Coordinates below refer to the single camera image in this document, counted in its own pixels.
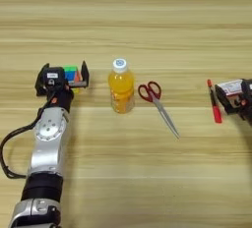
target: bottle label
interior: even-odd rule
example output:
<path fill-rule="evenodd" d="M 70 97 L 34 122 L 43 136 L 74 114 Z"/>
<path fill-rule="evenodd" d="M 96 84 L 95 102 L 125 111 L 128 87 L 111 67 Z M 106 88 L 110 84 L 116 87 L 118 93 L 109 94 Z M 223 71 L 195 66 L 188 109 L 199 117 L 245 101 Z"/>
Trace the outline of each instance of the bottle label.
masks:
<path fill-rule="evenodd" d="M 111 104 L 117 113 L 129 112 L 135 105 L 134 90 L 123 94 L 111 91 Z"/>

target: scissors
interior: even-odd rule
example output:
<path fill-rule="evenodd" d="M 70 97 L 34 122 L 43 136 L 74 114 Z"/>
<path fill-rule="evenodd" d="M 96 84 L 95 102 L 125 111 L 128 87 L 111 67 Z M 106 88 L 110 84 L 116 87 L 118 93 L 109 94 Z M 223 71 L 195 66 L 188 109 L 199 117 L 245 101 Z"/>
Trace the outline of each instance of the scissors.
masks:
<path fill-rule="evenodd" d="M 159 102 L 161 98 L 161 87 L 156 82 L 149 82 L 147 85 L 139 85 L 138 87 L 138 93 L 139 95 L 148 102 L 152 102 L 157 107 L 162 119 L 167 124 L 169 129 L 174 133 L 174 135 L 179 139 L 179 134 L 168 116 L 166 110 L 163 108 L 162 104 Z"/>

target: scissor blade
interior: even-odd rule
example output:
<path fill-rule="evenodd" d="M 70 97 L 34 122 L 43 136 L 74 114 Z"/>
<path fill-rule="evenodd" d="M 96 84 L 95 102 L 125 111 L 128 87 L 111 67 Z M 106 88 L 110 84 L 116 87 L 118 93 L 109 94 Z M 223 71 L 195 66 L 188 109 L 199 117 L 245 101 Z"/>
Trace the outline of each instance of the scissor blade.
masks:
<path fill-rule="evenodd" d="M 158 99 L 154 99 L 154 104 L 156 105 L 162 119 L 164 120 L 164 122 L 166 123 L 166 125 L 169 127 L 169 129 L 174 133 L 174 135 L 179 139 L 180 135 L 178 133 L 178 131 L 176 130 L 176 127 L 174 126 L 172 120 L 170 119 L 170 117 L 168 116 L 166 110 L 164 109 L 164 107 L 162 106 L 162 104 L 159 102 Z"/>

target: black cable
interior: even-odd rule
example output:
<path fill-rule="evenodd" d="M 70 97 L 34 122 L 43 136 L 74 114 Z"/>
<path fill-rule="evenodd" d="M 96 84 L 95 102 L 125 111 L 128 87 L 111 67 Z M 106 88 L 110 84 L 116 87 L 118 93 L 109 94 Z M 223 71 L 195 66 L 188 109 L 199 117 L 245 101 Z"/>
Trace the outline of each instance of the black cable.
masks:
<path fill-rule="evenodd" d="M 52 95 L 49 97 L 49 99 L 47 100 L 47 102 L 39 110 L 39 112 L 38 112 L 38 114 L 37 114 L 37 116 L 36 116 L 36 118 L 35 118 L 35 120 L 33 122 L 31 122 L 30 124 L 28 124 L 26 126 L 23 126 L 23 127 L 19 128 L 17 130 L 12 131 L 1 142 L 1 144 L 0 144 L 0 163 L 1 163 L 1 166 L 2 166 L 4 174 L 8 178 L 10 178 L 10 179 L 20 179 L 20 178 L 26 178 L 27 176 L 26 175 L 17 174 L 15 172 L 11 171 L 9 169 L 9 166 L 6 165 L 5 160 L 4 160 L 4 155 L 3 155 L 3 149 L 4 149 L 4 146 L 5 146 L 6 142 L 9 139 L 11 139 L 11 138 L 13 138 L 13 137 L 15 137 L 15 136 L 23 133 L 23 132 L 26 132 L 28 130 L 32 130 L 34 128 L 34 126 L 36 125 L 36 123 L 39 121 L 39 119 L 40 119 L 40 117 L 41 117 L 41 115 L 43 113 L 43 110 L 51 103 L 51 100 L 55 96 L 55 93 L 56 92 L 52 93 Z"/>

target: orange liquid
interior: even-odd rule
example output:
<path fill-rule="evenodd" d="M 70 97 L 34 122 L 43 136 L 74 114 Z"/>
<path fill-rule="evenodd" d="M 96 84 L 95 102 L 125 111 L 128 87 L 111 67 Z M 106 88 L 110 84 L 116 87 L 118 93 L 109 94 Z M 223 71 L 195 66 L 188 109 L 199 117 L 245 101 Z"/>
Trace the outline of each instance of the orange liquid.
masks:
<path fill-rule="evenodd" d="M 114 111 L 121 114 L 129 112 L 135 105 L 133 74 L 130 71 L 122 74 L 112 71 L 108 83 Z"/>

